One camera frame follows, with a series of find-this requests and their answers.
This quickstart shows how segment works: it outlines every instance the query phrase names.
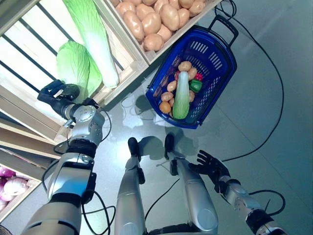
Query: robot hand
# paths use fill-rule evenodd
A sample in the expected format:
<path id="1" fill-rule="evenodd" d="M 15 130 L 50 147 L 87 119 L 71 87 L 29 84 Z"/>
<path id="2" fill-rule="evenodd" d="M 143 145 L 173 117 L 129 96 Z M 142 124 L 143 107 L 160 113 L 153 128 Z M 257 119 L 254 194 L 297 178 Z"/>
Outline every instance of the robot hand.
<path id="1" fill-rule="evenodd" d="M 227 167 L 217 158 L 212 157 L 203 150 L 200 150 L 198 157 L 197 162 L 200 164 L 190 163 L 189 167 L 198 174 L 208 175 L 213 184 L 216 185 L 222 176 L 230 177 Z"/>

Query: gray floor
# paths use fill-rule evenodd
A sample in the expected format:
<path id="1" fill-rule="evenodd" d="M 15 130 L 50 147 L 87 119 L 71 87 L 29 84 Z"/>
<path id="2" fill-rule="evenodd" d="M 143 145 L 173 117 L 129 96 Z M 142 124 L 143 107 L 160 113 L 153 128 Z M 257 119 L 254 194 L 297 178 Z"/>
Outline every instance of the gray floor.
<path id="1" fill-rule="evenodd" d="M 237 0 L 239 19 L 271 55 L 284 80 L 285 108 L 281 123 L 267 144 L 258 152 L 227 163 L 230 173 L 248 191 L 274 189 L 284 194 L 285 210 L 274 216 L 290 234 L 312 234 L 312 1 L 310 0 Z M 200 25 L 208 26 L 210 13 Z M 220 159 L 246 153 L 267 136 L 278 117 L 281 89 L 264 54 L 245 33 L 240 33 L 232 50 L 238 69 L 205 122 L 197 130 L 173 127 L 164 122 L 144 97 L 147 85 L 158 64 L 135 81 L 112 104 L 112 133 L 97 150 L 94 171 L 98 174 L 96 190 L 106 205 L 114 205 L 129 158 L 127 139 L 136 137 L 143 158 L 141 166 L 146 183 L 141 186 L 144 209 L 175 181 L 162 158 L 167 133 L 176 135 L 177 151 L 194 162 L 199 149 Z M 207 188 L 215 203 L 219 234 L 252 234 L 234 210 L 218 196 L 207 177 Z M 278 209 L 281 201 L 275 195 L 256 198 L 268 211 Z M 20 234 L 34 211 L 46 202 L 43 189 L 35 190 L 3 222 L 13 234 Z M 87 210 L 100 208 L 97 200 Z M 105 225 L 102 212 L 89 216 L 100 232 Z M 180 185 L 175 186 L 151 211 L 148 230 L 186 222 Z M 81 234 L 91 234 L 82 223 Z"/>

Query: onion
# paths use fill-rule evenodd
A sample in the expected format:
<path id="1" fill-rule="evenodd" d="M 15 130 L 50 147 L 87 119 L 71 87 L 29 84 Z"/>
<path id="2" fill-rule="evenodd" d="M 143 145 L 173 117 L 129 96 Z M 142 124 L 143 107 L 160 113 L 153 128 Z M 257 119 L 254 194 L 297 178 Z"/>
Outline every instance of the onion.
<path id="1" fill-rule="evenodd" d="M 0 199 L 0 211 L 3 210 L 8 203 Z"/>
<path id="2" fill-rule="evenodd" d="M 15 176 L 15 172 L 3 166 L 0 166 L 0 176 L 5 177 L 5 178 L 10 178 L 12 176 Z"/>
<path id="3" fill-rule="evenodd" d="M 9 201 L 13 200 L 14 198 L 15 198 L 15 196 L 7 194 L 3 190 L 0 192 L 0 200 L 2 200 L 2 201 L 9 202 Z"/>
<path id="4" fill-rule="evenodd" d="M 3 190 L 5 193 L 13 196 L 20 195 L 28 189 L 27 181 L 21 178 L 15 178 L 5 183 Z"/>

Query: red bell pepper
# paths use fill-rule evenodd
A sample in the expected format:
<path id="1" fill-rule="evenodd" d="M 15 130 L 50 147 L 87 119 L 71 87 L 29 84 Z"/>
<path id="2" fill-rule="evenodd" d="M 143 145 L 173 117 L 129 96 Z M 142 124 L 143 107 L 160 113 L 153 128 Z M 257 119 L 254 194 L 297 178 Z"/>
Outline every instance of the red bell pepper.
<path id="1" fill-rule="evenodd" d="M 198 80 L 198 81 L 201 82 L 201 81 L 203 80 L 202 74 L 201 74 L 201 73 L 197 73 L 196 76 L 195 76 L 195 78 L 194 78 L 194 80 Z"/>

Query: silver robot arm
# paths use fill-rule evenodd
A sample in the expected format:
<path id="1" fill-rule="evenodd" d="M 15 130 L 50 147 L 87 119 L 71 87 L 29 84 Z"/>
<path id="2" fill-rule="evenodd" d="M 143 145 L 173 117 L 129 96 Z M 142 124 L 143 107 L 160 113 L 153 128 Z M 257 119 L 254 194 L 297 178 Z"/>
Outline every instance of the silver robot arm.
<path id="1" fill-rule="evenodd" d="M 255 235 L 286 235 L 260 204 L 249 195 L 240 182 L 230 177 L 227 167 L 218 159 L 200 150 L 197 160 L 200 164 L 190 164 L 195 172 L 210 177 L 217 193 L 234 207 Z"/>
<path id="2" fill-rule="evenodd" d="M 96 148 L 102 139 L 105 118 L 92 105 L 74 104 L 54 95 L 64 84 L 57 80 L 43 88 L 38 99 L 51 105 L 62 117 L 76 123 L 50 179 L 49 202 L 36 211 L 22 235 L 79 235 L 81 204 L 92 199 L 96 174 L 92 172 Z"/>

